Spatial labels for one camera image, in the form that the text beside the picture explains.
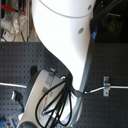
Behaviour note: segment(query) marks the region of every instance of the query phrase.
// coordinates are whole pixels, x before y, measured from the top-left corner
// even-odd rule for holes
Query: cable bundle
[[[44,126],[42,126],[42,124],[40,123],[39,119],[38,119],[38,116],[37,116],[37,111],[38,111],[38,108],[39,108],[39,105],[40,103],[43,101],[43,99],[54,89],[56,89],[57,87],[59,86],[62,86],[62,84],[64,84],[64,87],[62,88],[62,90],[58,93],[58,95],[44,108],[43,112],[42,112],[42,116],[45,116],[47,114],[50,114],[50,117],[45,125],[45,128],[48,127],[49,123],[51,123],[51,128],[55,127],[58,123],[60,123],[62,126],[67,126],[70,121],[71,121],[71,117],[72,117],[72,103],[71,103],[71,91],[70,91],[70,86],[72,85],[72,76],[71,74],[69,74],[67,76],[66,79],[64,79],[62,82],[58,83],[57,85],[55,85],[54,87],[52,87],[51,89],[49,89],[42,97],[41,99],[39,100],[37,106],[36,106],[36,110],[35,110],[35,117],[36,117],[36,120],[38,122],[38,124],[40,125],[41,128],[44,128]],[[63,110],[64,110],[64,107],[65,107],[65,103],[66,103],[66,100],[67,98],[69,98],[69,101],[70,101],[70,116],[69,116],[69,119],[67,121],[67,123],[63,124],[61,121],[60,121],[60,118],[63,114]],[[56,101],[58,100],[56,106],[54,109],[52,110],[49,110],[49,107]],[[52,116],[53,114],[56,114],[55,118],[51,121],[52,119]]]
[[[97,14],[97,12],[94,12],[94,17],[91,20],[91,33],[96,29],[96,27],[100,24],[101,20],[104,18],[104,16],[110,12],[116,5],[118,5],[122,0],[113,0],[107,7],[105,7],[102,11],[98,11],[99,7],[97,7],[98,9],[96,9],[97,12],[99,12]]]

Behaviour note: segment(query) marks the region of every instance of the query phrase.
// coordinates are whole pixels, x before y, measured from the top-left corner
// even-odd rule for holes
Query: metal bracket
[[[49,73],[52,74],[52,75],[55,75],[56,74],[56,69],[51,67]]]
[[[104,85],[104,91],[103,91],[103,96],[104,97],[109,97],[109,90],[110,90],[110,83],[109,83],[109,77],[105,76],[103,78],[103,85]]]

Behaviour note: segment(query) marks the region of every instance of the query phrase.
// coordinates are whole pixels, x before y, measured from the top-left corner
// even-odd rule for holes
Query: black wire
[[[55,85],[55,86],[52,87],[51,89],[49,89],[49,90],[41,97],[41,99],[40,99],[39,102],[37,103],[37,106],[36,106],[36,109],[35,109],[35,117],[36,117],[37,123],[39,124],[39,126],[40,126],[41,128],[44,128],[44,127],[42,126],[42,124],[41,124],[40,121],[38,120],[38,116],[37,116],[38,107],[39,107],[41,101],[45,98],[45,96],[48,95],[49,92],[51,92],[51,91],[54,90],[55,88],[59,87],[59,86],[62,85],[63,83],[65,83],[65,80],[63,80],[62,82],[58,83],[57,85]],[[48,124],[48,122],[50,121],[50,119],[52,118],[52,115],[53,115],[53,114],[54,114],[54,111],[53,111],[52,114],[50,115],[50,117],[49,117],[49,119],[48,119],[48,121],[47,121],[47,124]]]
[[[47,109],[60,97],[60,95],[62,94],[63,89],[59,92],[59,94],[44,108],[43,110],[43,115],[49,114],[51,112],[47,111]]]
[[[103,11],[101,11],[98,15],[94,16],[93,19],[91,20],[91,32],[94,31],[95,27],[97,27],[99,25],[99,23],[101,22],[101,19],[104,18],[104,16],[106,15],[106,13],[110,12],[111,9],[113,9],[116,5],[118,5],[122,0],[113,0],[107,7],[105,7],[103,9]]]
[[[59,123],[62,125],[62,126],[67,126],[72,118],[72,102],[71,102],[71,92],[69,93],[69,101],[70,101],[70,116],[69,116],[69,120],[66,124],[63,124],[62,122],[59,121]]]
[[[3,39],[5,42],[8,42],[6,39],[4,39],[3,37],[1,37],[1,39]]]
[[[102,4],[99,3],[99,5],[97,6],[97,8],[95,9],[94,16],[95,16],[96,14],[98,14],[101,9],[102,9]]]
[[[22,36],[22,39],[23,39],[23,41],[25,42],[25,39],[24,39],[24,36],[23,36],[23,33],[22,33],[22,31],[21,31],[21,36]]]
[[[3,37],[1,37],[1,39],[3,39],[5,42],[9,42],[9,41],[7,41],[6,39],[4,39]],[[15,41],[15,39],[16,39],[16,36],[14,36],[14,38],[13,38],[13,41],[12,41],[12,42],[14,42],[14,41]]]
[[[63,110],[64,110],[65,103],[66,103],[66,100],[65,100],[65,102],[64,102],[64,104],[63,104],[63,106],[62,106],[62,110],[61,110],[61,112],[60,112],[60,115],[62,115],[62,112],[63,112]],[[53,127],[55,127],[55,126],[59,123],[59,120],[60,120],[60,116],[58,117],[58,120],[55,122],[55,124],[54,124]]]
[[[46,125],[45,125],[45,128],[48,126],[48,124],[49,124],[49,122],[50,122],[50,120],[51,120],[52,115],[53,115],[54,112],[56,112],[56,116],[54,117],[51,126],[53,127],[56,123],[58,123],[57,118],[58,118],[59,111],[60,111],[60,109],[61,109],[62,97],[63,97],[63,96],[61,95],[61,98],[59,99],[58,103],[56,104],[55,109],[53,110],[53,112],[52,112],[50,118],[48,119],[48,121],[47,121],[47,123],[46,123]]]
[[[28,42],[28,40],[29,40],[29,37],[30,37],[30,34],[29,34],[28,37],[27,37],[27,42]]]
[[[23,110],[23,112],[24,112],[24,106],[23,106],[23,104],[20,102],[20,100],[18,100],[18,102],[19,102],[19,104],[22,106],[22,110]]]
[[[13,41],[12,41],[12,42],[14,42],[14,41],[15,41],[15,39],[16,39],[16,36],[14,36],[14,39],[13,39]]]
[[[56,108],[57,108],[56,109],[56,116],[53,119],[53,122],[52,122],[51,126],[54,126],[56,124],[56,119],[58,119],[58,117],[60,116],[59,113],[60,113],[60,110],[62,108],[62,105],[65,102],[65,100],[67,99],[67,96],[68,96],[68,87],[65,85],[65,88],[63,90],[64,91],[63,91],[63,94],[62,94],[62,98],[59,99],[59,102],[56,105]]]

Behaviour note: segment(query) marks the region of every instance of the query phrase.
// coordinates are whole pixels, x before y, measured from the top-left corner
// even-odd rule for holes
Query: wire
[[[23,39],[23,41],[25,42],[25,39],[24,39],[24,36],[23,36],[23,33],[22,33],[22,31],[21,31],[21,36],[22,36],[22,39]]]
[[[15,39],[16,39],[16,36],[14,36],[14,39],[13,39],[13,41],[12,41],[12,42],[14,42],[14,41],[15,41]]]
[[[45,128],[48,127],[51,119],[52,119],[52,116],[54,113],[56,113],[54,119],[51,121],[51,128],[55,127],[58,123],[60,123],[62,126],[67,126],[70,121],[71,121],[71,118],[72,118],[72,102],[71,102],[71,91],[70,91],[70,88],[69,88],[69,82],[68,80],[64,79],[62,82],[58,83],[57,85],[53,86],[51,89],[49,89],[42,97],[41,99],[39,100],[37,106],[36,106],[36,109],[35,109],[35,117],[36,117],[36,120],[38,122],[38,124],[40,125],[41,128],[44,128],[44,126],[42,126],[42,124],[40,123],[39,119],[38,119],[38,116],[37,116],[37,110],[38,110],[38,107],[40,105],[40,103],[42,102],[42,100],[54,89],[56,89],[57,87],[59,86],[62,86],[62,84],[64,84],[64,87],[61,89],[61,91],[57,94],[57,96],[44,108],[43,112],[42,112],[42,116],[44,115],[47,115],[47,114],[50,114],[50,117],[48,118],[48,121],[46,122],[45,124]],[[67,98],[69,98],[69,101],[70,101],[70,115],[69,115],[69,119],[68,121],[63,124],[61,121],[60,121],[60,118],[63,114],[63,110],[65,108],[65,104],[66,104],[66,101],[67,101]],[[58,102],[56,103],[54,109],[52,110],[48,110],[50,108],[50,106],[55,102],[57,101]]]
[[[49,89],[49,90],[41,97],[41,99],[40,99],[40,100],[38,101],[38,103],[37,103],[37,106],[36,106],[36,109],[35,109],[35,118],[36,118],[36,121],[37,121],[37,123],[39,124],[39,126],[40,126],[41,128],[44,128],[44,126],[42,126],[42,124],[40,123],[40,121],[39,121],[39,119],[38,119],[38,116],[37,116],[38,107],[39,107],[40,103],[42,102],[42,100],[45,98],[45,96],[48,95],[49,92],[51,92],[51,91],[54,90],[55,88],[61,86],[63,83],[65,83],[65,80],[63,80],[62,82],[58,83],[57,85],[55,85],[55,86],[52,87],[51,89]],[[51,115],[50,115],[50,117],[49,117],[49,119],[48,119],[48,121],[47,121],[47,123],[46,123],[46,127],[47,127],[49,121],[51,120],[52,115],[54,114],[54,111],[52,111],[52,113],[51,113]]]
[[[94,16],[91,20],[91,32],[95,30],[95,27],[99,25],[101,20],[104,18],[106,13],[110,12],[116,5],[118,5],[122,0],[113,0],[107,7],[105,7],[98,15]]]
[[[19,104],[21,105],[21,107],[22,107],[22,110],[23,110],[23,112],[24,112],[24,106],[23,106],[23,104],[21,103],[21,101],[18,99],[18,102],[19,102]]]
[[[102,6],[103,6],[102,3],[99,3],[99,5],[97,6],[97,8],[95,9],[94,16],[101,11]]]
[[[126,86],[109,86],[109,88],[115,88],[115,89],[128,89],[128,87],[126,87]],[[100,88],[97,88],[97,89],[94,89],[94,90],[85,92],[85,94],[94,93],[94,92],[97,92],[97,91],[100,91],[100,90],[103,90],[103,89],[105,89],[105,87],[100,87]]]
[[[1,39],[3,39],[5,42],[8,42],[6,39],[4,39],[3,37],[1,37]]]
[[[9,84],[9,83],[0,83],[2,86],[11,86],[11,87],[19,87],[19,88],[27,88],[24,85],[18,85],[18,84]]]

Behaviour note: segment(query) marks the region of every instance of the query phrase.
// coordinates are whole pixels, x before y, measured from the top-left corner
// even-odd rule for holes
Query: white cable
[[[100,87],[100,88],[97,88],[97,89],[94,89],[94,90],[85,92],[85,94],[90,94],[90,93],[93,93],[93,92],[97,92],[97,91],[103,90],[104,88],[105,88],[105,87]],[[128,89],[128,86],[109,86],[109,88]]]
[[[128,86],[110,86],[110,88],[128,89]]]
[[[97,89],[91,90],[91,91],[89,91],[89,92],[85,92],[85,94],[87,94],[87,93],[97,92],[97,91],[99,91],[99,90],[103,90],[103,89],[104,89],[104,87],[100,87],[100,88],[97,88]]]
[[[11,86],[11,87],[19,87],[19,88],[26,88],[25,85],[18,85],[18,84],[9,84],[9,83],[0,83],[2,86]]]

